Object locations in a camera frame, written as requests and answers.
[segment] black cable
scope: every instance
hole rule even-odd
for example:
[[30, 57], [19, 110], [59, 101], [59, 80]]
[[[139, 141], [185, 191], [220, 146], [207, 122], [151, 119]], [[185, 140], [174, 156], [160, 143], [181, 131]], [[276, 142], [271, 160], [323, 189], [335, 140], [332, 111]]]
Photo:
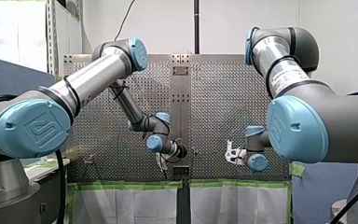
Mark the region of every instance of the black cable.
[[350, 210], [356, 203], [358, 202], [358, 194], [354, 196], [348, 203], [345, 205], [344, 208], [342, 208], [341, 211], [337, 214], [336, 217], [331, 220], [330, 224], [337, 224], [339, 220]]
[[161, 171], [162, 171], [162, 173], [164, 174], [164, 178], [165, 178], [165, 179], [168, 179], [168, 177], [167, 177], [167, 172], [165, 172], [164, 168], [162, 167], [162, 160], [161, 160], [161, 158], [162, 158], [162, 155], [161, 155], [161, 152], [160, 152], [160, 153], [159, 153], [159, 165], [161, 166]]
[[123, 84], [121, 86], [115, 87], [115, 86], [111, 86], [111, 88], [113, 89], [120, 89], [120, 92], [115, 96], [115, 98], [113, 98], [113, 100], [116, 100], [121, 93], [123, 93], [124, 89], [129, 89], [129, 86], [126, 86], [126, 80], [123, 80]]
[[66, 200], [66, 189], [65, 189], [65, 170], [63, 168], [63, 160], [61, 151], [56, 151], [58, 172], [60, 174], [60, 210], [57, 217], [57, 224], [63, 224], [65, 217], [65, 200]]
[[123, 22], [122, 22], [121, 25], [120, 25], [120, 29], [118, 30], [118, 33], [117, 33], [117, 35], [116, 35], [116, 37], [115, 37], [115, 41], [117, 40], [118, 36], [120, 35], [121, 29], [123, 29], [124, 22], [126, 21], [127, 17], [129, 16], [129, 13], [130, 13], [132, 4], [133, 4], [134, 2], [135, 2], [135, 0], [132, 0], [132, 2], [130, 3], [129, 9], [127, 9], [126, 16], [124, 17]]

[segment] sticker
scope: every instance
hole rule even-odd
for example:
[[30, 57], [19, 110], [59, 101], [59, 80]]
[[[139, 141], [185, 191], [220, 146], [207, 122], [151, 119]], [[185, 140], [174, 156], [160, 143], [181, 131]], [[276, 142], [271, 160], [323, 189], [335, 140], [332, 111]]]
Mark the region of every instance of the sticker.
[[286, 87], [297, 82], [309, 80], [310, 78], [299, 66], [289, 66], [275, 75], [271, 82], [271, 87], [275, 94], [279, 94]]

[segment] perforated metal panel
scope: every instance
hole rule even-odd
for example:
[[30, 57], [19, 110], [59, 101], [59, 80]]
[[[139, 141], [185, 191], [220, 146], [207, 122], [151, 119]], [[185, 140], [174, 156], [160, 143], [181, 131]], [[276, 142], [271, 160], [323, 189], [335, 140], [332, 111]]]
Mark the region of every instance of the perforated metal panel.
[[271, 148], [269, 167], [261, 173], [228, 163], [227, 140], [243, 147], [245, 127], [266, 125], [269, 97], [265, 80], [240, 55], [192, 55], [190, 147], [192, 178], [283, 180], [288, 164]]
[[[67, 55], [64, 59], [67, 75], [90, 62], [89, 55]], [[149, 60], [148, 68], [127, 78], [127, 83], [145, 113], [171, 112], [176, 119], [172, 134], [182, 133], [183, 136], [186, 130], [178, 132], [177, 129], [189, 126], [191, 178], [284, 180], [288, 176], [287, 162], [270, 148], [267, 149], [270, 166], [262, 173], [253, 173], [247, 167], [225, 160], [229, 137], [234, 147], [243, 146], [247, 125], [266, 124], [269, 98], [264, 79], [244, 65], [242, 56], [190, 55], [187, 76], [172, 74], [172, 67], [177, 63], [172, 62], [171, 55], [151, 55]], [[181, 92], [184, 98], [173, 94], [176, 93], [173, 90]], [[187, 93], [191, 113], [184, 114], [187, 110], [182, 107], [188, 104]], [[172, 100], [175, 104], [183, 102], [183, 105], [172, 107]], [[142, 134], [128, 130], [124, 113], [108, 91], [81, 111], [74, 133], [79, 159], [70, 166], [70, 181], [163, 180]]]
[[[67, 55], [66, 59], [69, 74], [90, 62], [88, 55]], [[170, 112], [170, 55], [150, 59], [145, 71], [126, 79], [127, 85], [146, 114]], [[129, 131], [127, 118], [108, 91], [80, 112], [74, 135], [78, 160], [70, 166], [70, 181], [164, 179], [142, 134]]]

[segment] blue joint cap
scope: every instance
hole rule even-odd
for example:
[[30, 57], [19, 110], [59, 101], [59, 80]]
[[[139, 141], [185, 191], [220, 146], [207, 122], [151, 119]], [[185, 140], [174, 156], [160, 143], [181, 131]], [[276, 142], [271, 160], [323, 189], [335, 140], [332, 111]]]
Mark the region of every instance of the blue joint cap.
[[127, 122], [127, 126], [129, 126], [130, 131], [133, 131], [132, 124], [131, 124], [131, 122], [130, 122], [129, 120], [128, 120], [128, 122]]
[[0, 152], [12, 158], [38, 158], [60, 149], [71, 130], [66, 111], [55, 102], [24, 100], [0, 114]]
[[162, 120], [164, 120], [165, 122], [171, 124], [171, 116], [170, 116], [170, 114], [168, 114], [168, 113], [158, 112], [158, 113], [156, 114], [156, 117], [158, 117], [159, 119], [162, 119]]
[[251, 137], [257, 134], [260, 134], [262, 132], [264, 132], [266, 129], [263, 126], [247, 126], [246, 127], [246, 135], [245, 137]]
[[273, 100], [267, 112], [268, 138], [274, 150], [290, 161], [322, 161], [328, 134], [318, 113], [295, 96]]
[[264, 171], [269, 166], [269, 160], [263, 154], [254, 154], [248, 159], [248, 166], [253, 171]]
[[158, 135], [151, 135], [146, 141], [147, 148], [152, 152], [160, 152], [162, 150], [162, 140]]
[[142, 40], [139, 38], [130, 38], [129, 46], [135, 70], [138, 72], [145, 70], [147, 67], [148, 59], [144, 42], [142, 42]]

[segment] metal pole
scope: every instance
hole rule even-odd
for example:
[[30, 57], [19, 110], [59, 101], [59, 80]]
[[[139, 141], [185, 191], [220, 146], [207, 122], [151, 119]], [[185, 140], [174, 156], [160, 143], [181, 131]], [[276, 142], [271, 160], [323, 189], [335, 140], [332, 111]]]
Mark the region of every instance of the metal pole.
[[200, 0], [194, 0], [195, 54], [200, 54]]

